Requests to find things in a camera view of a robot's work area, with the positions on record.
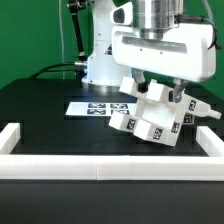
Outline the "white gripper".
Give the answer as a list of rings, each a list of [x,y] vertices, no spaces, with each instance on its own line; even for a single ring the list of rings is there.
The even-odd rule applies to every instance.
[[[165,32],[162,40],[142,38],[132,27],[112,29],[113,57],[118,64],[133,68],[137,91],[148,91],[143,71],[174,77],[170,102],[182,100],[188,81],[202,82],[214,75],[216,50],[209,48],[211,42],[210,25],[179,24]]]

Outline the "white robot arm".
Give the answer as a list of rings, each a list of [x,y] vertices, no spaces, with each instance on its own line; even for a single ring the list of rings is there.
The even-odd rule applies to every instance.
[[[148,90],[145,71],[172,77],[173,102],[190,82],[202,82],[216,70],[217,30],[213,18],[190,17],[184,0],[87,0],[94,23],[93,52],[83,82],[112,90],[132,77],[137,90]]]

